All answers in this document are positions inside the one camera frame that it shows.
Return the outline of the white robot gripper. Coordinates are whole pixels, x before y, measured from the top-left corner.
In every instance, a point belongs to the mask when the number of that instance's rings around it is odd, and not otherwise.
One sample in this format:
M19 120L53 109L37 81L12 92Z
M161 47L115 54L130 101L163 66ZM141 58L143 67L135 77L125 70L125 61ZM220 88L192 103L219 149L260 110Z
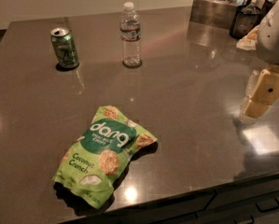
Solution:
M258 27L256 51L266 63L279 64L279 0ZM252 92L252 100L244 99L242 113L253 119L263 116L279 99L279 65L263 69Z

